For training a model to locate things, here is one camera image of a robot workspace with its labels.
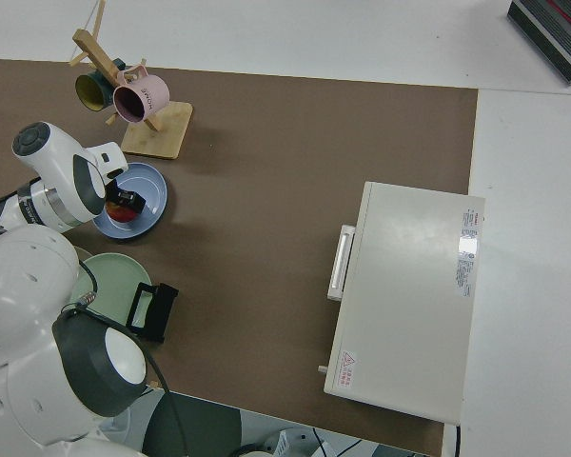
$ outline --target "plate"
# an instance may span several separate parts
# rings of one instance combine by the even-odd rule
[[[137,285],[139,283],[152,284],[144,267],[131,257],[116,252],[94,255],[84,261],[84,264],[91,270],[97,281],[97,297],[89,308],[125,325]],[[74,285],[70,301],[75,302],[91,290],[93,286],[89,276],[82,268],[79,268],[78,281]],[[146,311],[151,300],[151,294],[142,293],[132,322],[136,327],[144,326]]]
[[[133,190],[146,199],[142,212],[132,221],[121,223],[111,219],[106,209],[93,219],[93,224],[110,238],[126,240],[143,235],[159,222],[167,204],[167,184],[158,169],[141,162],[128,164],[129,169],[116,177],[116,184]]]

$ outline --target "black clip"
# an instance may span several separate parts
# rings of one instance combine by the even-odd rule
[[[142,292],[152,294],[152,299],[146,311],[146,320],[143,327],[136,327],[133,325],[133,317],[135,311],[140,304],[140,297]],[[178,296],[179,290],[168,286],[167,284],[160,283],[158,286],[150,286],[145,283],[140,283],[135,291],[133,303],[127,317],[127,328],[136,335],[150,341],[163,343],[165,341],[165,329],[167,327],[167,320],[171,313],[173,300]]]

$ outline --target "table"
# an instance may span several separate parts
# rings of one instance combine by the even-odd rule
[[[122,137],[124,123],[104,126],[75,98],[84,70],[0,61],[0,194],[32,176],[8,150],[39,116],[85,146]],[[442,424],[324,394],[317,366],[327,363],[338,313],[325,295],[340,225],[356,220],[364,181],[465,192],[477,92],[156,73],[195,107],[181,157],[147,160],[167,179],[162,221],[128,244],[93,225],[68,238],[130,255],[153,281],[181,290],[154,350],[171,387],[439,454]]]

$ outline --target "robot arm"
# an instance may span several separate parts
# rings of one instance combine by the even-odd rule
[[[85,149],[46,122],[22,129],[12,142],[15,156],[42,178],[17,190],[0,208],[0,226],[41,224],[63,233],[104,209],[106,185],[128,169],[115,143]]]
[[[0,235],[0,457],[141,455],[90,434],[142,393],[146,360],[125,333],[61,312],[77,269],[50,228]]]

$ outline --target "warning label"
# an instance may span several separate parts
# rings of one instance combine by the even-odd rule
[[[480,214],[475,209],[468,209],[463,214],[459,259],[455,273],[457,293],[463,297],[469,297],[472,293],[474,263],[478,255],[479,218]]]
[[[338,387],[351,388],[353,381],[353,371],[357,362],[357,354],[348,350],[341,352],[341,363],[338,371]]]

